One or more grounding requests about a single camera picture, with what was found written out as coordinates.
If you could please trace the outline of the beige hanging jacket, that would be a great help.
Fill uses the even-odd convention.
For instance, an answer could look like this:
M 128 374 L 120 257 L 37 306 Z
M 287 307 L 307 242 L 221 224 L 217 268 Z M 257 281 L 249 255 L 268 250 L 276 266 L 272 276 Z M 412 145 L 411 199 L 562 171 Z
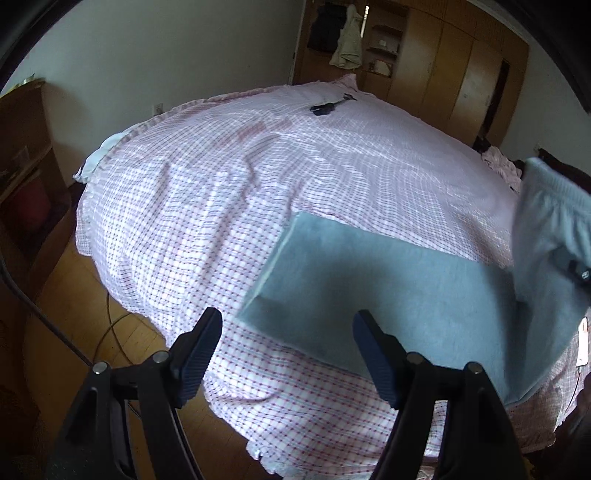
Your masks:
M 363 65 L 361 26 L 363 17 L 351 4 L 346 9 L 346 23 L 339 34 L 338 46 L 329 63 L 342 70 L 355 70 Z

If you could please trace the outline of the teal pants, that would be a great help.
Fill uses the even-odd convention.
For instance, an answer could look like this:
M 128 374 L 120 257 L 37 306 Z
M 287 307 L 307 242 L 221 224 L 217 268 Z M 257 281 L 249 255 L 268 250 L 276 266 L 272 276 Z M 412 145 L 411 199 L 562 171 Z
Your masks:
M 356 312 L 435 364 L 482 364 L 501 400 L 528 399 L 590 304 L 590 196 L 543 161 L 526 164 L 501 268 L 301 213 L 245 296 L 240 322 L 366 375 Z

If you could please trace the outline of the wooden bedside shelf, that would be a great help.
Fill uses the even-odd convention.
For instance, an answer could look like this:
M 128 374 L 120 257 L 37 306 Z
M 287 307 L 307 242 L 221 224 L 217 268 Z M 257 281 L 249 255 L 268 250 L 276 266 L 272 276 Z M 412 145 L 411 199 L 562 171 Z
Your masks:
M 46 122 L 43 80 L 1 97 L 1 253 L 37 297 L 74 230 L 74 211 Z

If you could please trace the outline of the dark hanging garment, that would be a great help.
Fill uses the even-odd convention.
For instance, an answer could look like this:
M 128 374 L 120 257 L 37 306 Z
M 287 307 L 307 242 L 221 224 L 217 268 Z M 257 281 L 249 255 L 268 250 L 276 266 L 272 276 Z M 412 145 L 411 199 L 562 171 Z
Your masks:
M 308 49 L 332 55 L 338 46 L 339 35 L 346 23 L 346 7 L 343 4 L 325 1 L 318 6 L 317 17 L 311 24 Z

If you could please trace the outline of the wooden wardrobe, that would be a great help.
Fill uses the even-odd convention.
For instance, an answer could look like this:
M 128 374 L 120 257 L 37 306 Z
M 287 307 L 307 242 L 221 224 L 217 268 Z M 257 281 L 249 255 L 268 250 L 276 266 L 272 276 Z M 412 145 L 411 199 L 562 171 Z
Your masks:
M 329 82 L 346 73 L 356 85 L 429 125 L 475 146 L 498 146 L 515 113 L 529 45 L 473 1 L 333 1 L 363 17 L 363 65 L 332 66 L 308 49 L 318 6 L 304 4 L 294 83 Z

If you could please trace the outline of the pile of lilac clothes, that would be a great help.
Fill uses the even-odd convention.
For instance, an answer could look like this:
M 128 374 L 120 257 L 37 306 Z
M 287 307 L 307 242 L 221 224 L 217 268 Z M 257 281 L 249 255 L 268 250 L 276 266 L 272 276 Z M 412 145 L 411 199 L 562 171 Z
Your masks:
M 481 154 L 483 162 L 498 174 L 516 194 L 521 193 L 523 168 L 517 166 L 495 146 L 490 146 Z

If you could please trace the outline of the black keys on bed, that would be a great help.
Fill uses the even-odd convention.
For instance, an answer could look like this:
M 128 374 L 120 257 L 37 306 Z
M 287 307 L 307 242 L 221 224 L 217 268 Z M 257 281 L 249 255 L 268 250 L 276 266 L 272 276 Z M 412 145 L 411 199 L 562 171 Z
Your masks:
M 353 97 L 353 95 L 346 93 L 344 96 L 342 96 L 342 99 L 339 99 L 338 101 L 327 102 L 325 104 L 311 106 L 310 111 L 315 116 L 329 115 L 332 113 L 332 111 L 335 111 L 336 107 L 348 101 L 356 101 L 356 98 Z

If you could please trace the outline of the white smartphone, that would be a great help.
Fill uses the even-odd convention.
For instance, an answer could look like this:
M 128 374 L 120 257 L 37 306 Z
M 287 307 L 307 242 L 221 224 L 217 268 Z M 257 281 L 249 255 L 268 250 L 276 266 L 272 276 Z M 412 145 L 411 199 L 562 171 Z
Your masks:
M 584 316 L 578 326 L 578 349 L 576 368 L 581 370 L 589 363 L 589 333 L 588 333 L 588 317 Z

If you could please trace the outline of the pink checkered bed sheet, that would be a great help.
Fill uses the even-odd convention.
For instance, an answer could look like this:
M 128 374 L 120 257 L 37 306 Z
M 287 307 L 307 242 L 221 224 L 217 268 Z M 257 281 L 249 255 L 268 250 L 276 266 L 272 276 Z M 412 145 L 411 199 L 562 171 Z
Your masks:
M 342 99 L 331 114 L 310 107 Z M 356 87 L 352 76 L 192 101 L 128 129 L 85 176 L 76 246 L 110 295 L 167 342 L 214 307 L 209 407 L 270 473 L 366 479 L 397 411 L 370 377 L 238 319 L 283 231 L 307 213 L 478 263 L 512 265 L 521 195 L 469 146 Z M 575 335 L 526 400 L 505 404 L 526 452 L 568 413 Z

